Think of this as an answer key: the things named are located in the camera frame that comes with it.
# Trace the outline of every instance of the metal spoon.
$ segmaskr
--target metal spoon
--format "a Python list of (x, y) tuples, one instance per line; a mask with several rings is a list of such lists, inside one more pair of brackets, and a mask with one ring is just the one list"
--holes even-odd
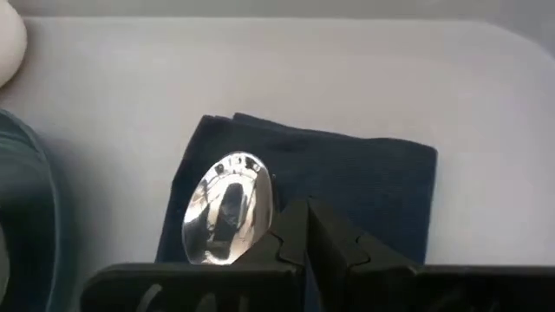
[(183, 248), (192, 264), (231, 264), (270, 228), (274, 217), (268, 169), (235, 152), (216, 162), (197, 185), (183, 218)]

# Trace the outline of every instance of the dark blue towel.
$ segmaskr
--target dark blue towel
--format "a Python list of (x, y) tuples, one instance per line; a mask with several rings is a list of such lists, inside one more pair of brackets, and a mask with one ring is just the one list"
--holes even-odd
[(283, 206), (321, 199), (423, 263), (437, 160), (432, 147), (296, 129), (244, 114), (200, 121), (173, 180), (157, 262), (186, 262), (181, 223), (189, 198), (210, 166), (234, 151), (253, 153), (268, 166)]

